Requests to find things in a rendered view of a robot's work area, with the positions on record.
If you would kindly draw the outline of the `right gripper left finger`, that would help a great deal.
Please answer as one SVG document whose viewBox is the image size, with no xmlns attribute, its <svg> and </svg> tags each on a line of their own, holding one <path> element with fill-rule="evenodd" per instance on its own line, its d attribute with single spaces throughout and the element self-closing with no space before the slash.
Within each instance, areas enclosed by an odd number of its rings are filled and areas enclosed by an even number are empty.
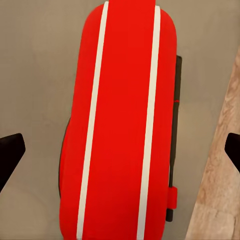
<svg viewBox="0 0 240 240">
<path fill-rule="evenodd" d="M 0 138 L 0 192 L 26 151 L 21 133 Z"/>
</svg>

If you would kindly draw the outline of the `radio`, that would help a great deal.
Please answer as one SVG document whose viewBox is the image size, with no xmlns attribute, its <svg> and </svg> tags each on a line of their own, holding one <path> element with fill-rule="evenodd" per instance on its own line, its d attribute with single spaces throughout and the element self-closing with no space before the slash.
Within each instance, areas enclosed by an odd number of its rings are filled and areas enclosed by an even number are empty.
<svg viewBox="0 0 240 240">
<path fill-rule="evenodd" d="M 82 30 L 58 190 L 63 240 L 161 240 L 173 220 L 182 57 L 156 0 L 109 0 Z"/>
</svg>

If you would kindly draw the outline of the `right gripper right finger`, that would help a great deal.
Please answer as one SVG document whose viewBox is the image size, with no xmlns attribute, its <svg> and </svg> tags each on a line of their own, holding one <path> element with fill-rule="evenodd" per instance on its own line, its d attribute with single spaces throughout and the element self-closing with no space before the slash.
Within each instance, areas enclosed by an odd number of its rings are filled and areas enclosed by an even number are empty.
<svg viewBox="0 0 240 240">
<path fill-rule="evenodd" d="M 229 133 L 225 142 L 224 150 L 240 172 L 240 135 Z"/>
</svg>

